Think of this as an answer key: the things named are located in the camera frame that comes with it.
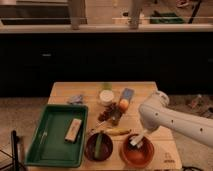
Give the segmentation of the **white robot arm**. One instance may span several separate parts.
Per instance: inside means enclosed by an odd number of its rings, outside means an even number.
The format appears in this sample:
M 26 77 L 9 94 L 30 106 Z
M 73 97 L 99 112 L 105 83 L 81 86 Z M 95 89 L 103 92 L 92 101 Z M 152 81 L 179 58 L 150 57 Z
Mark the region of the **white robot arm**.
M 213 119 L 172 110 L 168 104 L 169 97 L 164 92 L 151 93 L 138 108 L 142 126 L 148 132 L 164 126 L 213 148 Z

